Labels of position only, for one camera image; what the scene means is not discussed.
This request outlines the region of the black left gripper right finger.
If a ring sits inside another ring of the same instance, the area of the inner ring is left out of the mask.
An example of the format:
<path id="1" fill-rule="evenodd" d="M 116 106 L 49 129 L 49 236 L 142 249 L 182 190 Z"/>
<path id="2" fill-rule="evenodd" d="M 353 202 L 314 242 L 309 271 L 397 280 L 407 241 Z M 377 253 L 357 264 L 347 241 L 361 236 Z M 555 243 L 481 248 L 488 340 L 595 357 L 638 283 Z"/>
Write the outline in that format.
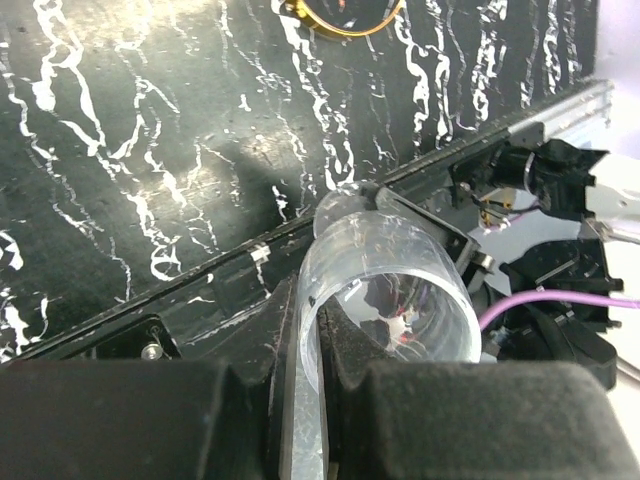
<path id="1" fill-rule="evenodd" d="M 562 362 L 405 363 L 317 315 L 332 479 L 635 479 L 604 389 Z"/>

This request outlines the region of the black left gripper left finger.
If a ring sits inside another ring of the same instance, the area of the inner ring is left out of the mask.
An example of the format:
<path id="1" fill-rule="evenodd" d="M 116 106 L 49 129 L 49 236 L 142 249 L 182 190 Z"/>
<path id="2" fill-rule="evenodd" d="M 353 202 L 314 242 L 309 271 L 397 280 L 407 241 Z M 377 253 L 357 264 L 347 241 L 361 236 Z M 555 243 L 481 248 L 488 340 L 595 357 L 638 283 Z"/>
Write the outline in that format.
<path id="1" fill-rule="evenodd" d="M 5 479 L 287 479 L 297 280 L 196 360 L 27 360 L 1 372 Z"/>

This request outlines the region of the clear wine glass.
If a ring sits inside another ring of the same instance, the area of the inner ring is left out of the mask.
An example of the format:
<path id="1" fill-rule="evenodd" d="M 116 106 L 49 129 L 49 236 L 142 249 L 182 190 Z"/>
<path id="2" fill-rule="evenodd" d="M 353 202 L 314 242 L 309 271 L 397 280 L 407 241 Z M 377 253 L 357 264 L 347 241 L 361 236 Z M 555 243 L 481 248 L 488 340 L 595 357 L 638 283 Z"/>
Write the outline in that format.
<path id="1" fill-rule="evenodd" d="M 313 219 L 300 268 L 294 479 L 326 475 L 317 315 L 335 301 L 357 332 L 407 362 L 476 363 L 480 327 L 468 292 L 478 242 L 386 187 L 329 192 Z"/>

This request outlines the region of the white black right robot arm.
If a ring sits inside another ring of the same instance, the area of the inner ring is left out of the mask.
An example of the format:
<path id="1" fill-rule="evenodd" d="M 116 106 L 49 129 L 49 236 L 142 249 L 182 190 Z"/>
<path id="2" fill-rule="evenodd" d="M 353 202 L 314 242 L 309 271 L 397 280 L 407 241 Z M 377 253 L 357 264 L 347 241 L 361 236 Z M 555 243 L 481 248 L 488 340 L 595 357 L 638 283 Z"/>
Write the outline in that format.
<path id="1" fill-rule="evenodd" d="M 540 212 L 592 228 L 587 237 L 538 243 L 501 264 L 510 293 L 478 320 L 497 345 L 499 359 L 576 363 L 611 390 L 618 353 L 600 335 L 619 325 L 610 309 L 636 309 L 639 300 L 623 297 L 623 279 L 610 272 L 606 229 L 588 198 L 598 185 L 593 170 L 608 155 L 559 139 L 536 147 L 506 141 L 455 162 L 449 175 L 453 206 L 473 204 L 484 222 L 506 227 Z"/>

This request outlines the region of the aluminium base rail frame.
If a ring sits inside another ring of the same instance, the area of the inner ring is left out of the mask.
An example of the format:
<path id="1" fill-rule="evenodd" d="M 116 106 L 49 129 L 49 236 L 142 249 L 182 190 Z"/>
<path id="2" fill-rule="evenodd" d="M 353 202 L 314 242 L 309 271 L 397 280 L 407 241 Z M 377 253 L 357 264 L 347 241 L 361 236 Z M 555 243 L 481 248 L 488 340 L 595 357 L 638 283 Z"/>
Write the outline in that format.
<path id="1" fill-rule="evenodd" d="M 605 124 L 614 86 L 590 80 L 528 117 L 494 123 L 474 140 L 459 140 L 388 175 L 385 198 L 398 196 L 407 215 L 426 215 L 459 270 L 480 271 L 483 257 L 465 239 L 481 220 L 505 225 L 525 209 L 506 206 L 489 184 L 489 152 L 503 143 L 532 148 Z M 61 333 L 22 354 L 22 359 L 137 358 L 155 343 L 170 358 L 213 350 L 260 311 L 280 281 L 296 272 L 314 239 L 306 215 L 248 241 L 143 295 Z"/>

